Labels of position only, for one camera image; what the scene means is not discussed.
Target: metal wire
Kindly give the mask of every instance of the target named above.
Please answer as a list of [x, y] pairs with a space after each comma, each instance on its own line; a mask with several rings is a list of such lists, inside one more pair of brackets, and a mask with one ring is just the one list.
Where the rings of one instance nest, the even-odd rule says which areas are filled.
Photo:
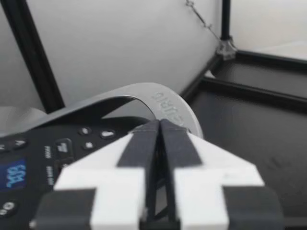
[[213, 35], [214, 37], [218, 40], [218, 41], [221, 41], [219, 36], [216, 35], [216, 33], [212, 30], [212, 24], [207, 24], [205, 22], [205, 20], [203, 19], [203, 17], [198, 13], [198, 11], [196, 10], [196, 8], [194, 7], [195, 6], [195, 3], [191, 0], [186, 0], [186, 5], [189, 6], [193, 12], [196, 14], [196, 16], [199, 18], [199, 20], [202, 22], [204, 28], [208, 29]]

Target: white wall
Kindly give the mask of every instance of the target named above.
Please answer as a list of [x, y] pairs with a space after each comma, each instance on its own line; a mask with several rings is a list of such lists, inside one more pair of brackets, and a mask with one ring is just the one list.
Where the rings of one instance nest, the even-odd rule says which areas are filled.
[[[182, 91], [217, 41], [185, 0], [27, 0], [66, 105], [127, 84]], [[220, 0], [195, 0], [220, 32]]]
[[0, 6], [0, 106], [43, 110], [32, 79]]
[[307, 59], [307, 0], [232, 0], [231, 7], [238, 48]]

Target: round button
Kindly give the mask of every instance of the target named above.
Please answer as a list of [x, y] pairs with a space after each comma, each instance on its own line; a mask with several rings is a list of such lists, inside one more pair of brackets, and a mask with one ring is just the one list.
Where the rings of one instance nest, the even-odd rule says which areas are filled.
[[0, 210], [0, 216], [5, 217], [8, 214], [8, 211], [5, 209]]
[[79, 134], [83, 136], [90, 135], [92, 133], [92, 130], [89, 127], [82, 127], [79, 129]]
[[109, 139], [115, 137], [115, 131], [108, 129], [108, 130], [102, 130], [100, 132], [100, 137], [102, 139]]
[[0, 206], [0, 218], [7, 218], [14, 215], [17, 211], [18, 205], [16, 202], [5, 202], [2, 207]]
[[12, 210], [15, 208], [15, 204], [13, 202], [6, 202], [4, 205], [3, 205], [3, 208], [5, 210]]
[[82, 148], [84, 150], [93, 150], [95, 148], [95, 144], [88, 141], [88, 142], [85, 142], [83, 145], [82, 145]]

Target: digital display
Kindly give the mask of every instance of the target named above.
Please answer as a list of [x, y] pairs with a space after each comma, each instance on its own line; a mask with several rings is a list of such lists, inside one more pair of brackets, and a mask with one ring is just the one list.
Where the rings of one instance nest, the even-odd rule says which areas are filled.
[[26, 166], [21, 159], [6, 164], [0, 164], [0, 190], [25, 187]]

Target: button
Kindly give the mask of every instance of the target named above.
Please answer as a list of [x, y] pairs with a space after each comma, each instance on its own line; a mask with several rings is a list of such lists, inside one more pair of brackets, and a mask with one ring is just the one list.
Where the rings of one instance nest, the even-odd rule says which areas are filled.
[[79, 129], [79, 134], [82, 136], [87, 136], [92, 133], [92, 130], [89, 127], [82, 127]]
[[6, 143], [0, 143], [0, 154], [9, 151], [9, 145]]
[[56, 161], [58, 172], [61, 173], [62, 169], [69, 166], [71, 163], [73, 163], [73, 158], [66, 158], [64, 160]]
[[88, 141], [88, 142], [86, 142], [86, 143], [84, 143], [84, 144], [82, 145], [82, 148], [83, 148], [84, 150], [93, 150], [93, 149], [95, 148], [95, 144], [92, 143], [92, 142], [90, 142], [90, 141]]
[[71, 140], [68, 138], [60, 139], [55, 142], [58, 159], [73, 157]]
[[24, 148], [26, 145], [27, 141], [24, 138], [19, 138], [12, 142], [12, 148], [14, 150]]
[[0, 218], [7, 218], [16, 213], [18, 205], [16, 202], [8, 201], [0, 207]]
[[102, 130], [100, 132], [100, 137], [102, 139], [109, 139], [115, 137], [115, 131], [108, 129], [108, 130]]

